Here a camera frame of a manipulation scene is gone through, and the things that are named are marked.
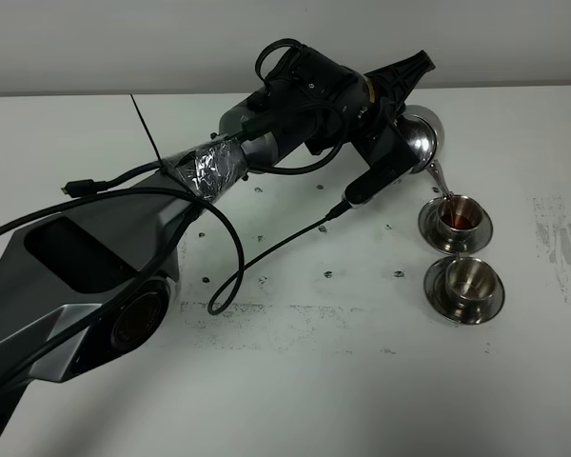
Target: white tabletop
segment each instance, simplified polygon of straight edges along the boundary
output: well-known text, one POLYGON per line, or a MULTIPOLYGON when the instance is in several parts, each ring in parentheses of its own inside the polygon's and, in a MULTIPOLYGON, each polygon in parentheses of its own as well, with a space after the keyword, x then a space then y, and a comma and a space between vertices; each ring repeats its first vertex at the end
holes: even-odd
MULTIPOLYGON (((170 154, 243 98, 138 103, 170 154)), ((417 230, 436 196, 426 173, 252 268, 219 317, 205 305, 235 254, 204 215, 156 335, 63 385, 32 383, 0 456, 571 456, 571 87, 426 89, 409 103, 441 117, 449 186, 493 219, 477 255, 505 286, 497 318, 456 326, 425 300, 442 257, 417 230)), ((0 224, 62 201, 70 179, 151 158, 126 96, 0 99, 0 224)), ((284 165, 315 159, 301 148, 284 165)), ((321 218, 364 170, 349 146, 310 175, 251 176, 218 206, 251 259, 321 218)))

